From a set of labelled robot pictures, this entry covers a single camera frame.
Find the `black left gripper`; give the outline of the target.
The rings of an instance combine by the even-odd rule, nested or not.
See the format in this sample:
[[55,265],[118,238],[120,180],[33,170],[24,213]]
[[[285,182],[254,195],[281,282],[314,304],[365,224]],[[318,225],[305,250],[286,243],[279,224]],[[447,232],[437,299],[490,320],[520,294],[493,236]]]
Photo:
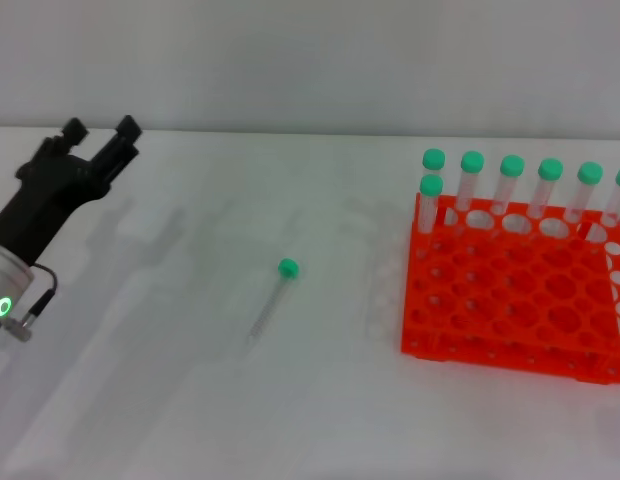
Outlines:
[[76,209],[103,198],[139,154],[135,143],[142,129],[130,115],[92,162],[68,155],[87,135],[84,124],[71,118],[58,135],[44,140],[42,158],[20,169],[21,185],[0,212],[0,246],[26,264],[38,260]]

